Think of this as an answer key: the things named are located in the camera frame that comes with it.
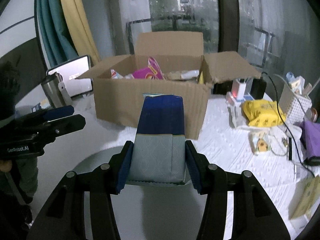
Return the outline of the left gloved hand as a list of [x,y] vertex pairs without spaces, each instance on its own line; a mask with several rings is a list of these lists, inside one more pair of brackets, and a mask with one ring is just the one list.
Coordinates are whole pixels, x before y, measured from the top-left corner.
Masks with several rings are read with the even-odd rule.
[[1,197],[30,204],[38,187],[37,158],[1,160]]

